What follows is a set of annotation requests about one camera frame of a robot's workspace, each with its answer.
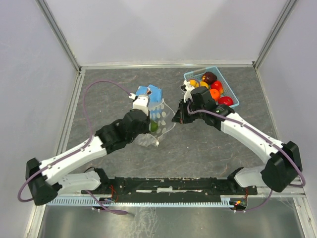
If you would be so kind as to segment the orange tangerine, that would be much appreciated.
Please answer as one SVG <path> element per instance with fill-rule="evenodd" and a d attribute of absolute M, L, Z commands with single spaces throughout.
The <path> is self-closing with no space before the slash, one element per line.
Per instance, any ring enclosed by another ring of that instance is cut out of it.
<path fill-rule="evenodd" d="M 220 97 L 221 97 L 221 94 L 220 92 L 217 90 L 217 89 L 210 89 L 210 94 L 211 94 L 211 97 L 216 101 L 218 102 Z"/>

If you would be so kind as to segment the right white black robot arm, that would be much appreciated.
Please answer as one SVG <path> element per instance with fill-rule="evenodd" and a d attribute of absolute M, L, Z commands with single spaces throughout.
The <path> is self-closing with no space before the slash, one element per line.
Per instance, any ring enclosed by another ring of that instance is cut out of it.
<path fill-rule="evenodd" d="M 262 166 L 239 168 L 227 182 L 231 193 L 238 194 L 249 186 L 267 186 L 275 192 L 286 187 L 304 187 L 300 151 L 292 141 L 284 143 L 274 139 L 246 122 L 230 106 L 218 105 L 205 87 L 193 87 L 185 82 L 180 101 L 172 121 L 179 124 L 201 119 L 206 125 L 237 139 L 253 151 L 263 162 Z"/>

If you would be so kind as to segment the green orange mango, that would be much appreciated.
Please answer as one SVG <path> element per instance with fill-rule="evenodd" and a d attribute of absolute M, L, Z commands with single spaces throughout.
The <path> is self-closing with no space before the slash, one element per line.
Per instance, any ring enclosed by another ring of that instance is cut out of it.
<path fill-rule="evenodd" d="M 151 120 L 151 123 L 150 123 L 150 132 L 153 133 L 153 132 L 156 132 L 158 130 L 158 123 L 155 122 L 154 120 Z"/>

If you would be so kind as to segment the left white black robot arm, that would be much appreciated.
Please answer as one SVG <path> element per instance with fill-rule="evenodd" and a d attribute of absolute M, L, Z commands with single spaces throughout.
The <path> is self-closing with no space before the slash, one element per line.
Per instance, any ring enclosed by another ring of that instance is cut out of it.
<path fill-rule="evenodd" d="M 76 168 L 123 149 L 140 134 L 150 132 L 149 110 L 131 109 L 122 119 L 103 126 L 82 144 L 53 158 L 26 163 L 25 179 L 31 201 L 40 206 L 51 202 L 63 189 L 61 181 Z"/>

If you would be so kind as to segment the bright red apple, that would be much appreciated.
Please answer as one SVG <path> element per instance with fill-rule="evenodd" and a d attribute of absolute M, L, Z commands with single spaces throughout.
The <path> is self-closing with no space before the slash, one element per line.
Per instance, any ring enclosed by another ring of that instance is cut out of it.
<path fill-rule="evenodd" d="M 219 105 L 232 106 L 234 104 L 233 100 L 228 96 L 223 96 L 218 100 Z"/>

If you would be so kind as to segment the clear dotted zip bag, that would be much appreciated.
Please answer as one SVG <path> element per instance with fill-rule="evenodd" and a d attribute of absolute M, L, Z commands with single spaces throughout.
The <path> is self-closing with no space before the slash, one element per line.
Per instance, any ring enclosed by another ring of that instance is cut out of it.
<path fill-rule="evenodd" d="M 175 112 L 165 103 L 164 99 L 161 103 L 153 103 L 149 109 L 150 119 L 158 123 L 158 130 L 153 133 L 138 135 L 136 143 L 144 147 L 158 147 L 167 133 L 175 127 L 175 123 L 172 122 Z"/>

